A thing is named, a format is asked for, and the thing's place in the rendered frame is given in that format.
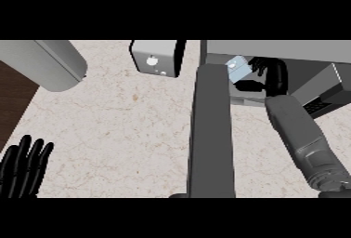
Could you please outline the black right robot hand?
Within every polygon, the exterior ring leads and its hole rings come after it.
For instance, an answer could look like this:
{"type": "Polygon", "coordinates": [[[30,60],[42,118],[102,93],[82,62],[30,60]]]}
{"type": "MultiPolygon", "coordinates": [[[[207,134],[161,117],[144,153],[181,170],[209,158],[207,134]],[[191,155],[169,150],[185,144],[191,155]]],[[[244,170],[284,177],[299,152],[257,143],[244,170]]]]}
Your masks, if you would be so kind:
{"type": "Polygon", "coordinates": [[[259,76],[266,75],[265,82],[241,80],[235,83],[240,91],[266,92],[269,97],[285,95],[288,92],[288,68],[285,62],[278,58],[254,57],[248,62],[253,72],[259,76]]]}

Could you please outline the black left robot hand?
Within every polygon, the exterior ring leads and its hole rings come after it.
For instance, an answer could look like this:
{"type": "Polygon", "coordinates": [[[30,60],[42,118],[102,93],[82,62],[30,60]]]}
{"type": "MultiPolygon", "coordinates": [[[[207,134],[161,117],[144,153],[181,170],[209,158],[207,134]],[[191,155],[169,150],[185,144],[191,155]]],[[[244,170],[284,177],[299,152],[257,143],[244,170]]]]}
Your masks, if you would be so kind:
{"type": "Polygon", "coordinates": [[[32,135],[11,145],[0,161],[0,198],[37,197],[43,183],[54,143],[32,141],[32,135]]]}

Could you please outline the pale blue milk carton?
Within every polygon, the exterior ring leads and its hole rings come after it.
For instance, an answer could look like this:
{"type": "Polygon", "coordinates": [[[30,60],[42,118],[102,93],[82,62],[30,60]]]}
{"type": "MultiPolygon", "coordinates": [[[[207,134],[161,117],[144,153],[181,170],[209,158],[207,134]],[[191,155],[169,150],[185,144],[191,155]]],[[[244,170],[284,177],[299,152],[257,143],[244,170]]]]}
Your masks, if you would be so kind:
{"type": "Polygon", "coordinates": [[[248,65],[248,61],[244,56],[237,56],[226,63],[226,67],[229,80],[232,81],[232,83],[237,83],[253,73],[251,66],[248,65]]]}

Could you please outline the grey microwave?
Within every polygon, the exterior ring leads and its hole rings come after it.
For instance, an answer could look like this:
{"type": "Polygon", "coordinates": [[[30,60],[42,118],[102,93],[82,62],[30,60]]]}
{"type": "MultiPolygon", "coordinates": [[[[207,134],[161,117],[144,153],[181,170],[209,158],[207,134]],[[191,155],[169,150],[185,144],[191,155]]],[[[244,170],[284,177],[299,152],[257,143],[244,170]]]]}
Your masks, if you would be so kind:
{"type": "Polygon", "coordinates": [[[201,63],[226,64],[238,55],[282,59],[288,94],[313,118],[351,103],[351,40],[203,40],[201,63]]]}

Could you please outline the dark grey microwave door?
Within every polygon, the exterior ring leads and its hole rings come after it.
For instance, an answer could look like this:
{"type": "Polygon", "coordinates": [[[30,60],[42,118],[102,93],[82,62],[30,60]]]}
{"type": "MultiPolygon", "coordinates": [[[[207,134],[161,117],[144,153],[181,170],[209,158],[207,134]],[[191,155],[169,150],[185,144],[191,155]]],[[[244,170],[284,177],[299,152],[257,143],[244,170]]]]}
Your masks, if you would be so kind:
{"type": "Polygon", "coordinates": [[[229,76],[220,64],[197,72],[186,193],[189,198],[235,197],[229,76]]]}

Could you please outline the pale grey toaster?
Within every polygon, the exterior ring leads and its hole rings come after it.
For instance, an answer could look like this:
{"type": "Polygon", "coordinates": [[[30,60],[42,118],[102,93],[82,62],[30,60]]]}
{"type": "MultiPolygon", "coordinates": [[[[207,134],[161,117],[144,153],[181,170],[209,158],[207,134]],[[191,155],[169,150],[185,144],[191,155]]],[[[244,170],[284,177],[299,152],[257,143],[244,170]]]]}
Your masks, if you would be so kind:
{"type": "Polygon", "coordinates": [[[186,40],[133,40],[130,56],[141,73],[178,78],[182,71],[186,40]]]}

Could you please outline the rounded pale grey appliance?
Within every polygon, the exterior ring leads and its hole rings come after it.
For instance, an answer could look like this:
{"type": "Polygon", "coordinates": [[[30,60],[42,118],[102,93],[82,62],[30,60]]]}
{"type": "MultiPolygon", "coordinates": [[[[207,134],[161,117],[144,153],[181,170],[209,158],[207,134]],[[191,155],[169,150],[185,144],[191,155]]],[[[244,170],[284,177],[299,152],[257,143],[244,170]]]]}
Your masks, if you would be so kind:
{"type": "Polygon", "coordinates": [[[51,92],[74,88],[89,71],[70,40],[0,40],[0,61],[51,92]]]}

